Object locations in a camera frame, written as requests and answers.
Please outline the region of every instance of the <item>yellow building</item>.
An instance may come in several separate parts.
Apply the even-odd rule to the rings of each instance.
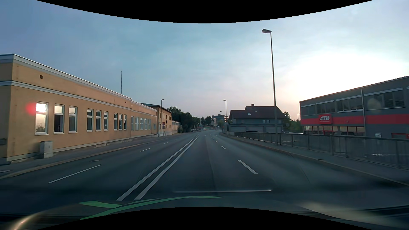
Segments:
[[[41,142],[55,153],[156,137],[158,124],[149,106],[16,54],[0,55],[0,119],[0,164],[38,157]]]

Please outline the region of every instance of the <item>dark roof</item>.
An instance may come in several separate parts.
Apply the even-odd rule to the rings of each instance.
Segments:
[[[168,112],[172,113],[170,110],[168,110],[167,108],[162,107],[162,106],[160,106],[160,105],[149,104],[149,103],[141,103],[141,104],[146,105],[146,106],[149,106],[149,107],[151,107],[151,108],[154,108],[154,107],[159,107],[159,108],[162,108],[163,110],[166,110],[166,111],[168,111]]]
[[[244,118],[272,118],[274,119],[274,106],[246,106],[244,110],[230,110],[230,119]],[[277,118],[285,118],[284,113],[277,107]]]
[[[378,83],[374,83],[374,84],[370,84],[370,85],[366,85],[366,86],[361,86],[361,87],[353,88],[353,89],[350,89],[350,90],[361,89],[361,88],[365,88],[365,87],[368,87],[368,86],[373,86],[373,85],[377,85],[377,84],[382,84],[382,83],[389,82],[389,81],[396,81],[396,80],[403,79],[403,78],[407,78],[407,77],[409,77],[409,76],[398,77],[398,78],[391,79],[391,80],[387,80],[387,81],[381,81],[381,82],[378,82]],[[334,92],[334,93],[330,93],[330,94],[323,95],[323,96],[319,96],[319,97],[325,97],[325,96],[328,96],[328,95],[333,95],[333,94],[337,94],[337,93],[340,93],[340,92],[346,92],[346,91],[350,91],[350,90],[344,90],[344,91]],[[308,101],[308,100],[316,99],[316,98],[319,98],[319,97],[314,97],[314,98],[302,100],[302,101],[299,101],[299,102]]]

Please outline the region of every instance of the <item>double white line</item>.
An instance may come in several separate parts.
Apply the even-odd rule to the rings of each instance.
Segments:
[[[148,191],[149,189],[151,189],[151,187],[163,176],[163,174],[166,173],[166,171],[168,171],[170,169],[170,167],[172,167],[172,165],[186,152],[186,150],[197,140],[198,135],[196,135],[193,139],[191,139],[185,146],[183,146],[181,149],[179,149],[179,151],[177,151],[175,154],[173,154],[171,157],[169,157],[166,161],[164,161],[162,164],[160,164],[158,167],[156,167],[156,169],[154,169],[152,172],[150,172],[148,175],[146,175],[142,180],[140,180],[138,183],[136,183],[134,186],[132,186],[132,188],[130,188],[128,191],[126,191],[122,196],[120,196],[117,201],[121,201],[123,199],[125,199],[129,194],[131,194],[131,192],[133,192],[137,187],[139,187],[139,185],[141,185],[144,181],[146,181],[151,175],[153,175],[158,169],[160,169],[164,164],[166,164],[170,159],[172,159],[176,154],[178,154],[180,151],[182,151],[182,149],[184,149],[184,147],[186,147],[189,143],[190,145],[176,158],[172,161],[172,163],[170,163],[170,165],[168,165],[168,167],[166,167],[155,179],[153,179],[153,181],[142,190],[142,192],[140,192],[138,194],[137,197],[135,197],[135,201],[140,200]]]

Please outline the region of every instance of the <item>red stripe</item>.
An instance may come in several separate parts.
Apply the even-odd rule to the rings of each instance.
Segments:
[[[366,124],[409,124],[409,114],[385,114],[385,115],[367,115]],[[333,125],[338,124],[356,124],[363,125],[363,116],[349,116],[349,117],[332,117]],[[322,125],[319,118],[304,118],[301,120],[301,125]]]

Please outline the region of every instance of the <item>curb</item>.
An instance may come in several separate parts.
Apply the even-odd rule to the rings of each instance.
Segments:
[[[369,178],[375,179],[375,180],[382,179],[382,180],[386,180],[386,181],[389,181],[389,182],[392,182],[392,183],[395,183],[395,184],[398,184],[398,185],[409,186],[408,183],[398,181],[398,180],[394,180],[394,179],[390,179],[390,178],[386,178],[386,177],[383,177],[383,176],[378,176],[378,175],[368,173],[368,172],[364,172],[364,171],[361,171],[361,170],[358,170],[358,169],[353,169],[353,168],[349,168],[349,167],[346,167],[346,166],[337,165],[337,164],[330,163],[330,162],[327,162],[327,161],[324,161],[324,160],[318,160],[318,159],[315,159],[315,158],[312,158],[312,157],[308,157],[308,156],[300,155],[300,154],[297,154],[297,153],[292,153],[292,152],[284,151],[284,150],[281,150],[281,149],[276,149],[276,148],[264,146],[264,145],[261,145],[261,144],[247,142],[245,140],[237,139],[236,137],[230,137],[230,136],[227,136],[227,135],[226,135],[226,137],[228,137],[230,139],[233,139],[233,140],[242,141],[242,142],[247,143],[247,144],[252,144],[252,145],[255,145],[255,146],[258,146],[258,147],[262,147],[262,148],[265,148],[265,149],[273,150],[275,152],[279,152],[279,153],[282,153],[282,154],[285,154],[285,155],[288,155],[288,156],[298,157],[300,159],[313,161],[315,163],[319,162],[322,165],[331,167],[333,169],[342,170],[342,171],[349,172],[349,173],[352,172],[352,173],[354,173],[356,175],[359,175],[359,176],[365,176],[365,177],[369,177]]]
[[[84,158],[97,156],[97,155],[101,155],[101,154],[105,154],[105,153],[110,153],[110,152],[114,152],[114,151],[118,151],[118,150],[122,150],[122,149],[127,149],[127,148],[131,148],[131,147],[135,147],[135,146],[139,146],[139,145],[143,145],[143,144],[149,144],[149,143],[156,142],[156,141],[159,141],[159,140],[154,140],[154,141],[151,141],[151,142],[145,142],[145,143],[141,143],[141,144],[135,144],[135,145],[126,146],[126,147],[122,147],[122,148],[118,148],[118,149],[111,149],[111,150],[107,150],[107,151],[104,151],[104,152],[93,153],[93,154],[90,154],[90,155],[80,156],[80,157],[71,158],[71,159],[67,159],[67,160],[61,160],[61,161],[57,161],[57,162],[54,162],[54,163],[41,165],[41,166],[36,166],[36,167],[33,167],[33,168],[29,168],[29,169],[23,169],[23,170],[20,170],[20,171],[17,171],[17,172],[6,174],[4,176],[0,176],[0,179],[14,177],[14,176],[18,176],[18,175],[21,175],[21,174],[25,174],[25,173],[28,173],[28,172],[35,171],[35,170],[45,169],[45,168],[52,167],[52,166],[55,166],[55,165],[60,165],[60,164],[68,163],[68,162],[75,161],[75,160],[81,160],[81,159],[84,159]]]

